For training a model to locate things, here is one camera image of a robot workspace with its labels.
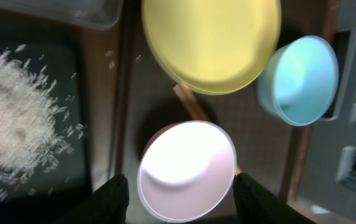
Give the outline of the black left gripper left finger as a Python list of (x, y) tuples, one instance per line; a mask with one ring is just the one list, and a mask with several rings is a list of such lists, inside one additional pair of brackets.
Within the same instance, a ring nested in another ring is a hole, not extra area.
[(128, 205), (128, 180), (124, 174), (116, 174), (52, 224), (125, 224)]

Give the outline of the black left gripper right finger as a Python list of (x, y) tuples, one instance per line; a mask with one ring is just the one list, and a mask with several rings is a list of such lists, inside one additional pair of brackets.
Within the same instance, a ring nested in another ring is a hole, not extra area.
[(315, 224), (268, 189), (240, 173), (233, 180), (233, 196), (237, 215), (242, 223)]

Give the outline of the light blue bowl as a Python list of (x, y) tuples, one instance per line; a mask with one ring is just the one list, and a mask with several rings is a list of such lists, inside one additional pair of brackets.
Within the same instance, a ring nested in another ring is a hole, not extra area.
[(256, 95), (269, 114), (291, 126), (317, 121), (333, 102), (337, 57), (321, 37), (307, 35), (279, 48), (256, 79)]

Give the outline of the grey plastic dishwasher rack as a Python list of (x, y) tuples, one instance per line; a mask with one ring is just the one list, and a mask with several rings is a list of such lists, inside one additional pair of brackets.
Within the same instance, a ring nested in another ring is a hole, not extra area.
[(335, 28), (339, 87), (313, 125), (297, 196), (356, 222), (356, 1), (341, 1)]

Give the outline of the brown plastic serving tray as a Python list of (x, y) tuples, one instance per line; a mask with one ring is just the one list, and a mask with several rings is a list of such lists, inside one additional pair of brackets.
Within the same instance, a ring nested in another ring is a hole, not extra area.
[[(331, 41), (338, 1), (283, 1), (279, 46), (304, 35)], [(141, 3), (126, 1), (121, 17), (120, 66), (113, 125), (113, 174), (129, 182), (128, 223), (156, 223), (142, 205), (137, 173), (144, 146), (163, 127), (189, 120), (168, 77), (146, 42)], [(229, 95), (197, 95), (211, 121), (232, 138), (238, 164), (281, 200), (286, 200), (296, 156), (305, 145), (309, 128), (293, 128), (268, 114), (258, 103), (254, 85)]]

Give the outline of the wooden chopstick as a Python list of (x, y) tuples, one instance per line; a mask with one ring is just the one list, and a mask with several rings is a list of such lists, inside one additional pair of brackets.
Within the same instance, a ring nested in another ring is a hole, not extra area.
[(234, 176), (241, 174), (235, 145), (228, 133), (211, 122), (191, 90), (179, 84), (174, 85), (172, 89), (192, 118), (191, 121), (180, 125), (180, 128), (188, 132), (186, 134), (188, 145), (196, 150), (196, 156), (200, 158), (202, 164), (210, 167), (218, 162), (223, 163)]

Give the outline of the yellow plate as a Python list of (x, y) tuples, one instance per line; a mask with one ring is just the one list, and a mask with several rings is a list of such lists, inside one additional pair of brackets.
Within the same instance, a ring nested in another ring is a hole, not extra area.
[(254, 81), (281, 30), (280, 0), (143, 0), (149, 48), (177, 83), (225, 95)]

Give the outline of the clear plastic bin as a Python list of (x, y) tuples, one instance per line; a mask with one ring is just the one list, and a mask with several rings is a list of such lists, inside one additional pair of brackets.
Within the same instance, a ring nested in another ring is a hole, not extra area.
[(112, 28), (123, 0), (0, 0), (0, 9), (96, 30)]

